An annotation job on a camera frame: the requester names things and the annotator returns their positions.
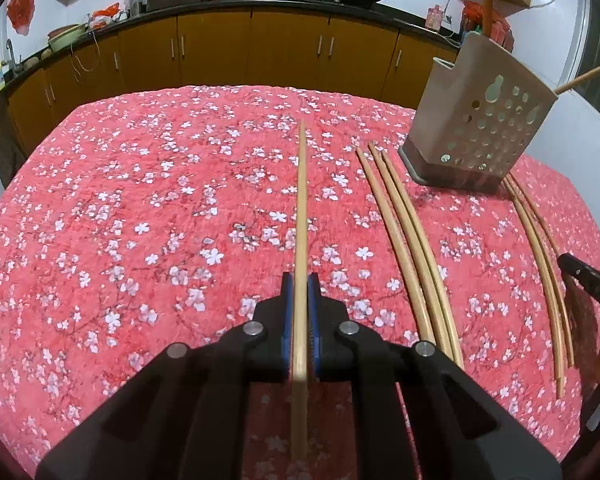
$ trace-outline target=metal bolt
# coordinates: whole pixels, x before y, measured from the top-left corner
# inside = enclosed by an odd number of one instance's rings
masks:
[[[248,323],[245,323],[242,329],[244,330],[244,333],[246,335],[258,335],[260,332],[262,332],[264,327],[260,322],[250,321]]]
[[[416,352],[422,357],[431,357],[436,352],[436,347],[429,341],[419,341],[416,343]]]
[[[355,321],[343,321],[338,328],[346,335],[354,335],[360,331],[360,327]]]
[[[167,355],[171,359],[180,359],[187,354],[187,345],[184,343],[174,343],[167,348]]]

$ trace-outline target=red tablecloth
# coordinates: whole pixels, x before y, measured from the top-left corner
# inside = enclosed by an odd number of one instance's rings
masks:
[[[466,370],[556,456],[578,434],[581,385],[555,399],[538,271],[504,192],[428,189],[395,149],[412,110],[341,94],[186,87],[78,108],[0,200],[0,437],[33,472],[55,443],[174,341],[200,346],[273,296],[294,260],[298,123],[309,137],[310,270],[384,338],[418,338],[354,146],[404,173],[440,264]],[[600,232],[570,182],[515,173],[558,244],[600,269]],[[574,314],[578,366],[600,308]],[[253,388],[244,477],[355,478],[346,384],[311,390],[310,455],[289,465],[288,391]]]

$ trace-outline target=tablecloth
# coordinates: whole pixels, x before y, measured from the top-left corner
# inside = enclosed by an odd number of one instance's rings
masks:
[[[0,200],[0,437],[33,473],[152,356],[253,315],[292,270],[298,124],[308,136],[309,270],[385,339],[418,339],[354,147],[402,173],[448,290],[466,371],[560,458],[578,434],[600,308],[575,312],[577,367],[555,399],[542,287],[511,202],[412,182],[396,149],[414,111],[291,88],[184,87],[72,112]],[[516,176],[560,247],[600,269],[600,232],[561,174]],[[288,461],[286,386],[252,388],[244,477],[356,477],[350,389],[310,389],[310,453]]]

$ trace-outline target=black countertop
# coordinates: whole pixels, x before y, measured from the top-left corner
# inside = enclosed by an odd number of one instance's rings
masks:
[[[418,36],[426,38],[429,41],[440,43],[450,50],[457,50],[457,48],[450,44],[447,39],[443,38],[442,36],[444,35],[446,38],[456,42],[459,41],[459,34],[455,34],[451,30],[442,28],[440,30],[441,34],[437,34],[424,27],[424,18],[416,16],[415,14],[410,14],[404,10],[396,9],[395,7],[389,7],[382,4],[372,4],[371,6],[365,8],[344,4],[340,0],[203,0],[196,4],[187,4],[176,7],[168,7],[167,9],[154,10],[122,22],[111,23],[107,27],[83,34],[74,42],[73,48],[75,50],[81,45],[93,41],[93,35],[95,35],[96,38],[100,38],[106,36],[107,34],[112,34],[122,28],[133,27],[134,25],[150,22],[152,20],[158,20],[160,18],[167,18],[169,16],[176,16],[178,14],[188,14],[201,10],[230,9],[239,7],[281,7],[287,9],[314,10],[332,15],[357,18],[359,20],[364,20],[376,25],[396,28],[397,30],[400,30],[400,32],[417,34]],[[20,83],[33,74],[37,69],[49,66],[58,60],[59,57],[68,53],[69,51],[70,47],[65,47],[64,49],[53,53],[46,59],[41,60],[32,68],[20,72],[16,77],[12,77],[11,73],[8,73],[5,76],[6,86],[2,92],[12,92],[20,85]]]

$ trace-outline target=utensil basket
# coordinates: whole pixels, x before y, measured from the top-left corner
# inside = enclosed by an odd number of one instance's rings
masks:
[[[509,52],[470,32],[455,64],[434,58],[400,157],[424,186],[493,193],[556,99]]]

